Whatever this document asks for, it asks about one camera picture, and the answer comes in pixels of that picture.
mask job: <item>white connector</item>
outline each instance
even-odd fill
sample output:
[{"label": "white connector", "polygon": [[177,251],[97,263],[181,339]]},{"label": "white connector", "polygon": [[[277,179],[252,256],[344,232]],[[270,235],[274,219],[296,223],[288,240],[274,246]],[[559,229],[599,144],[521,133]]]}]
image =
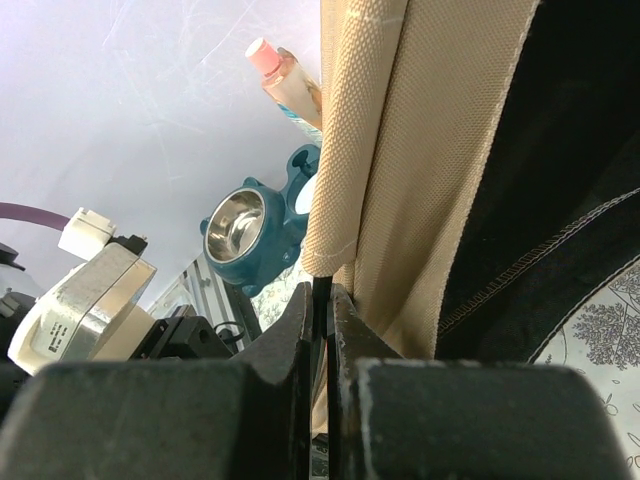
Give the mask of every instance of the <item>white connector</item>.
[{"label": "white connector", "polygon": [[58,247],[89,261],[109,242],[116,226],[91,210],[79,209],[64,227]]}]

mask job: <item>plastic bottle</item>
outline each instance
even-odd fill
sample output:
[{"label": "plastic bottle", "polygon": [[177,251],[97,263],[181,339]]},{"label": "plastic bottle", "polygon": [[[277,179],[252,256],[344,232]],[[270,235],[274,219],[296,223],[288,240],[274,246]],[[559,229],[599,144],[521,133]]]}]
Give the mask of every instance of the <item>plastic bottle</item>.
[{"label": "plastic bottle", "polygon": [[316,145],[322,145],[322,92],[296,57],[284,48],[277,51],[258,38],[245,56],[262,74],[262,88],[280,109]]}]

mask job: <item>stainless steel bowl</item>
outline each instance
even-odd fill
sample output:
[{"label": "stainless steel bowl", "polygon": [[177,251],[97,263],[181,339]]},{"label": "stainless steel bowl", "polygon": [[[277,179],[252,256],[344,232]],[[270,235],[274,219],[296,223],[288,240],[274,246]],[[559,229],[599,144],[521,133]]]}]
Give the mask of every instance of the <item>stainless steel bowl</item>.
[{"label": "stainless steel bowl", "polygon": [[228,263],[256,242],[264,224],[264,201],[253,189],[238,190],[220,203],[207,227],[207,255]]}]

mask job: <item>floral patterned fabric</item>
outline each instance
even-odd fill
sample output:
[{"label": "floral patterned fabric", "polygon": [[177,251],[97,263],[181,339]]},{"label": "floral patterned fabric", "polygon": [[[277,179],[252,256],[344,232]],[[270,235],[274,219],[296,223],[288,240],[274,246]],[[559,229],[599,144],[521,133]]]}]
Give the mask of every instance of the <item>floral patterned fabric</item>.
[{"label": "floral patterned fabric", "polygon": [[264,287],[259,295],[251,299],[263,332],[280,318],[296,285],[310,281],[311,275],[302,269],[298,259],[293,267],[282,272],[278,278]]},{"label": "floral patterned fabric", "polygon": [[564,365],[589,380],[640,479],[640,261],[575,311],[536,363]]}]

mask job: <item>beige fabric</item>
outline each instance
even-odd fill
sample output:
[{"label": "beige fabric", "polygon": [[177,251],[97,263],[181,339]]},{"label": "beige fabric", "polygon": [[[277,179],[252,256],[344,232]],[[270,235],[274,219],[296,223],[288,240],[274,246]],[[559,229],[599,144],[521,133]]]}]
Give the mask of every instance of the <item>beige fabric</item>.
[{"label": "beige fabric", "polygon": [[538,0],[322,4],[326,128],[303,264],[328,276],[352,263],[342,281],[361,317],[430,357]]},{"label": "beige fabric", "polygon": [[311,229],[331,225],[331,231],[305,240],[305,257],[312,259],[305,267],[313,265],[318,276],[334,274],[355,256],[360,206],[406,2],[322,2],[322,157],[330,160],[321,162],[312,206],[322,212],[322,221],[316,215]]}]

